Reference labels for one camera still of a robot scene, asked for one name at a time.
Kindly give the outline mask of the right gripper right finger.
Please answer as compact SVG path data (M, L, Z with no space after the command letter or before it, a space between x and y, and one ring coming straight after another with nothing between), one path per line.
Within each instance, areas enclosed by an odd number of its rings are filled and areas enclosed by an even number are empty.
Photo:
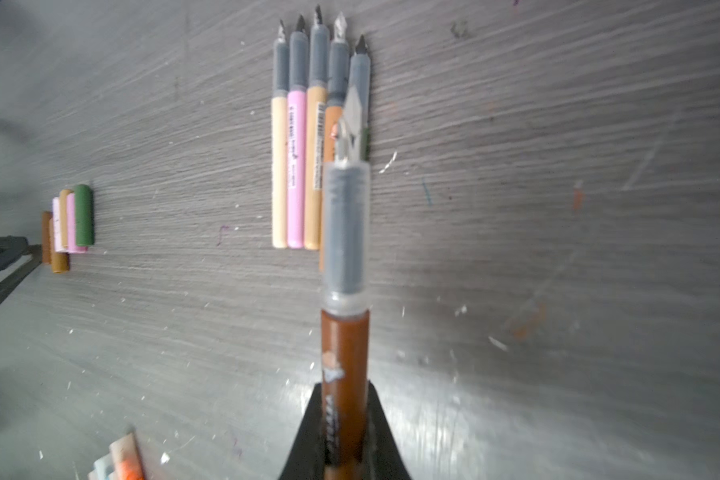
M410 480L384 413L377 389L368 382L367 428L363 447L362 478Z

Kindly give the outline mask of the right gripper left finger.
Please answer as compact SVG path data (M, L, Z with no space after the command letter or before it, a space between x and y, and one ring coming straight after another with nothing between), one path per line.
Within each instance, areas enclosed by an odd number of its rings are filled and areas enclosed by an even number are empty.
M316 383L279 480L323 480L324 470L322 384Z

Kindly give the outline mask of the olive brown pen cap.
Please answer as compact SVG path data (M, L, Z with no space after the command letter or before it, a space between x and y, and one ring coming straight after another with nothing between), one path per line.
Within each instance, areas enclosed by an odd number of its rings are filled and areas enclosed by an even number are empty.
M53 219L50 219L48 221L48 226L49 226L51 270L55 274L66 273L69 271L69 256L66 252L61 252L56 249L55 229L54 229L54 220Z

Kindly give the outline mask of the green pen beige body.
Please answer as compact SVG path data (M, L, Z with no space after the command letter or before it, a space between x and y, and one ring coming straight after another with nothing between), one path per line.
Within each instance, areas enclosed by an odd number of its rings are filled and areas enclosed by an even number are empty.
M287 94L289 87L289 45L286 27L279 21L273 45L273 93L271 112L272 152L272 245L285 249L287 243Z

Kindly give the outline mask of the pink pen body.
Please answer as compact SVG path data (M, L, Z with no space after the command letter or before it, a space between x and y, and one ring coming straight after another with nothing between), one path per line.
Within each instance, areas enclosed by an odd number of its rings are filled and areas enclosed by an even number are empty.
M289 40L287 245L304 247L306 102L309 39L303 15Z

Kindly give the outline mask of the brown pen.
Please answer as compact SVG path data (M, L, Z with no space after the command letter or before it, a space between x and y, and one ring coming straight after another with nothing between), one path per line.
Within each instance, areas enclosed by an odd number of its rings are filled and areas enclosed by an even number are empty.
M323 20L321 7L313 13L310 30L310 58L307 89L306 182L304 245L307 250L320 248L322 199L322 160L324 113L327 102L330 30Z

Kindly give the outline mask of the olive green marker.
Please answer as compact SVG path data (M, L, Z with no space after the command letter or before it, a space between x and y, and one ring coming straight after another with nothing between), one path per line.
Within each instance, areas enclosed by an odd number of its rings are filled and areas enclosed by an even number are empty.
M360 158L368 161L369 99L371 81L371 59L365 35L361 34L350 61L349 87L357 90L362 106L362 129L360 135Z

